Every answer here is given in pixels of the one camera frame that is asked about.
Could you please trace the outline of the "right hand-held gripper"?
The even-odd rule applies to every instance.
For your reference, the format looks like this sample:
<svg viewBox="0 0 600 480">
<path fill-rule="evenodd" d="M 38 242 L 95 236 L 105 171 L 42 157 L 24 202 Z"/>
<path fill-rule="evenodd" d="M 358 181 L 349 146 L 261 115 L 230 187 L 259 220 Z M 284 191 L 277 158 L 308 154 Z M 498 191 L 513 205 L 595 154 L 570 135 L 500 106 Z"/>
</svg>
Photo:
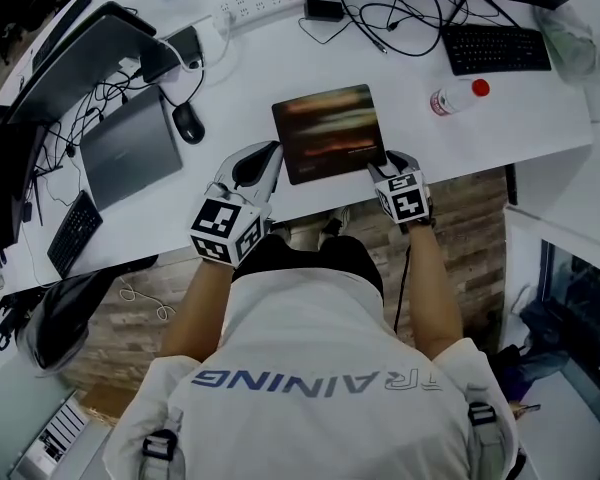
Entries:
<svg viewBox="0 0 600 480">
<path fill-rule="evenodd" d="M 367 164 L 383 211 L 399 226 L 413 222 L 430 225 L 430 192 L 418 161 L 397 150 L 387 150 L 386 158 L 389 175 L 379 166 Z"/>
</svg>

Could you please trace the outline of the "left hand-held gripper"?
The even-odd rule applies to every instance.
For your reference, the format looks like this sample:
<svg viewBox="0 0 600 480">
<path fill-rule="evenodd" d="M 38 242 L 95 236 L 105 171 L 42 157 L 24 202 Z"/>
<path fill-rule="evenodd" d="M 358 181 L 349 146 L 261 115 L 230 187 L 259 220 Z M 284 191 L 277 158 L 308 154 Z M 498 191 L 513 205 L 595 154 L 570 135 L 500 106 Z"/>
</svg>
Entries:
<svg viewBox="0 0 600 480">
<path fill-rule="evenodd" d="M 269 203 L 282 166 L 278 141 L 246 146 L 228 156 L 196 201 L 188 229 L 199 256 L 234 268 L 268 234 Z"/>
</svg>

